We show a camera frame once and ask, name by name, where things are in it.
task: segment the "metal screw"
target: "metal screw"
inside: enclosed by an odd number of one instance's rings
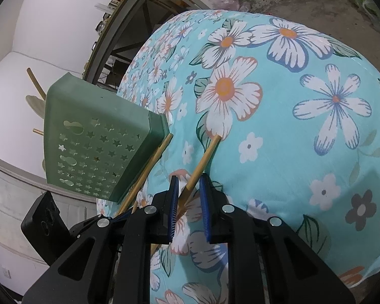
[[[224,205],[222,206],[222,211],[230,214],[231,212],[235,211],[235,207],[233,205]]]
[[[278,217],[272,217],[269,219],[269,223],[272,226],[280,226],[282,224],[282,220]]]
[[[146,206],[144,208],[145,214],[154,214],[154,213],[156,213],[156,210],[157,210],[156,207],[152,206],[152,205]]]
[[[97,222],[98,227],[106,227],[110,224],[110,221],[107,218],[99,219]]]

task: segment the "basket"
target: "basket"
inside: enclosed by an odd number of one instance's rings
[[[165,115],[67,73],[47,93],[47,182],[120,202],[168,133]]]

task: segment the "concrete floor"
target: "concrete floor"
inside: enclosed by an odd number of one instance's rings
[[[253,13],[304,24],[351,46],[380,71],[380,33],[348,0],[241,0]]]

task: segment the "electrical outlet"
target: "electrical outlet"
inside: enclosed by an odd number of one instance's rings
[[[3,269],[3,275],[4,275],[6,278],[11,279],[10,270],[7,269],[7,268],[4,267],[4,266],[2,266],[2,269]]]

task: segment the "floral fabric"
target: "floral fabric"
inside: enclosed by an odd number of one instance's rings
[[[182,189],[219,134],[208,172],[231,203],[282,217],[349,287],[380,271],[380,73],[358,52],[272,16],[189,11],[149,38],[118,95],[174,134],[139,207],[172,175]],[[152,257],[152,303],[228,302],[226,245],[206,242],[201,219],[196,189]]]

